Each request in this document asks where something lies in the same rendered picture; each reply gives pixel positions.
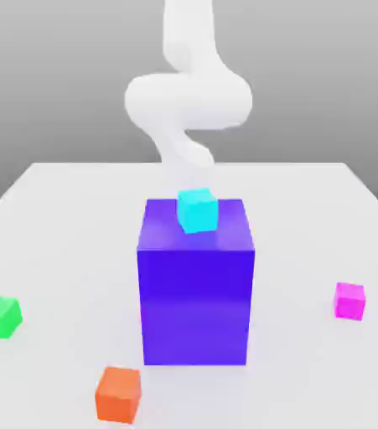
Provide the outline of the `small orange cube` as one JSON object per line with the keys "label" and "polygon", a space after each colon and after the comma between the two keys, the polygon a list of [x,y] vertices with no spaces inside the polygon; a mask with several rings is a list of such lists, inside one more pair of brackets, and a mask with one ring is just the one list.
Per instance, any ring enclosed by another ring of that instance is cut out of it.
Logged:
{"label": "small orange cube", "polygon": [[97,418],[132,424],[141,396],[139,370],[107,366],[95,392]]}

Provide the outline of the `small magenta cube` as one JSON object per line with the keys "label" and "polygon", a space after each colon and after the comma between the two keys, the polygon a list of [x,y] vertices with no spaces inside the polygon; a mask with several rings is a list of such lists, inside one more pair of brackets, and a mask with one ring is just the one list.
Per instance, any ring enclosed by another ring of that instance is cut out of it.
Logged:
{"label": "small magenta cube", "polygon": [[365,289],[363,285],[338,282],[334,292],[334,316],[362,321],[365,311]]}

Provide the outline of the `large purple box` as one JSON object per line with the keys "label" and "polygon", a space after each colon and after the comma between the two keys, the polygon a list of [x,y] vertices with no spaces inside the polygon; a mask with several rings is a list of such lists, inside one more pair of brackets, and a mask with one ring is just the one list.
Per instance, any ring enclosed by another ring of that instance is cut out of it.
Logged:
{"label": "large purple box", "polygon": [[147,201],[137,245],[146,365],[244,365],[255,246],[243,202],[219,202],[218,228],[184,233],[173,199]]}

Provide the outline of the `small cyan cube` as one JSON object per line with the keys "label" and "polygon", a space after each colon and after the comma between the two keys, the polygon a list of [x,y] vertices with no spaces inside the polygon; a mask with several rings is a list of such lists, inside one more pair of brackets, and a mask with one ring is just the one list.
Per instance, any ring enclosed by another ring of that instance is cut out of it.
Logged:
{"label": "small cyan cube", "polygon": [[186,234],[209,232],[218,226],[218,199],[208,188],[179,191],[177,216]]}

